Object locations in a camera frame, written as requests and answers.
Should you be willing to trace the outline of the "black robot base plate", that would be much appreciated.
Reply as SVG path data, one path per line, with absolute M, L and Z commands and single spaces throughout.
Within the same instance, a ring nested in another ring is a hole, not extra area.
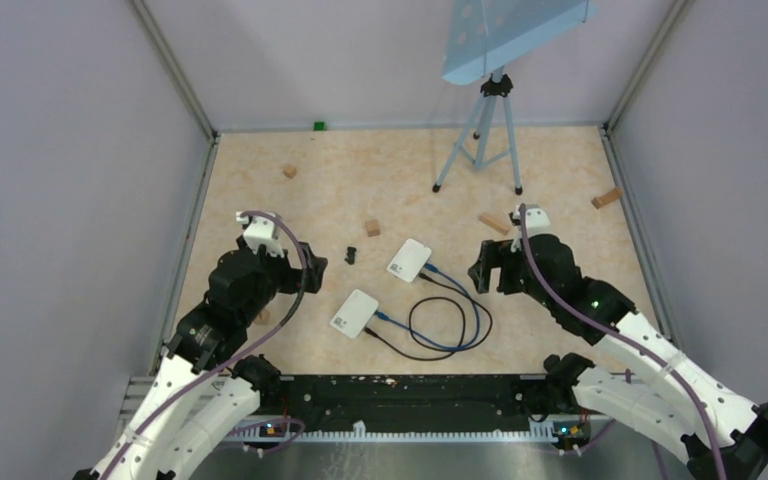
M 524 432 L 540 420 L 584 423 L 597 412 L 543 375 L 295 375 L 273 386 L 259 416 L 301 420 L 309 433 Z

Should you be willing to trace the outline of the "white TP-Link switch box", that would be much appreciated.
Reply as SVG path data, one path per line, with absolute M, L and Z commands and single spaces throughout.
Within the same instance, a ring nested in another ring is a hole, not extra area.
M 357 338 L 379 308 L 379 301 L 355 289 L 340 306 L 329 325 L 347 338 Z

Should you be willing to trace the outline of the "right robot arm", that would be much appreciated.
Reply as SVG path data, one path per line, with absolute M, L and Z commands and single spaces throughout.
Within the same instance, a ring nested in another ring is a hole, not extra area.
M 685 464 L 695 479 L 757 479 L 768 465 L 768 402 L 724 386 L 658 332 L 613 285 L 582 274 L 571 248 L 552 234 L 485 240 L 468 275 L 476 289 L 523 293 L 568 333 L 609 353 L 635 374 L 629 384 L 576 353 L 544 361 L 549 404 L 611 416 Z

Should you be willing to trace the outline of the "wooden block near left arm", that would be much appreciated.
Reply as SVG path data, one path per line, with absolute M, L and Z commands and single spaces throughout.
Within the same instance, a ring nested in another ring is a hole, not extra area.
M 268 325 L 270 322 L 271 314 L 267 309 L 263 309 L 255 317 L 254 323 L 257 325 Z

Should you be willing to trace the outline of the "long white network switch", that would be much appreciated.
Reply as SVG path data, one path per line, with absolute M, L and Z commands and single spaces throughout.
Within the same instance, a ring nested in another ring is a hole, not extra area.
M 388 263 L 386 271 L 406 283 L 412 283 L 431 255 L 430 247 L 408 238 Z

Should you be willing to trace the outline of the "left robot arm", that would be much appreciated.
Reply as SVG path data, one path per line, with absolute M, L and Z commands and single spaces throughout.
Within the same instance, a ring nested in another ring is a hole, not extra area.
M 322 286 L 328 261 L 306 242 L 294 249 L 301 265 L 275 239 L 239 237 L 208 276 L 202 301 L 178 323 L 153 383 L 125 430 L 93 467 L 77 479 L 183 479 L 245 416 L 268 413 L 279 404 L 280 386 L 257 375 L 237 374 L 195 419 L 187 417 L 214 376 L 243 363 L 241 347 L 255 318 L 277 294 L 295 295 L 293 315 L 306 294 Z

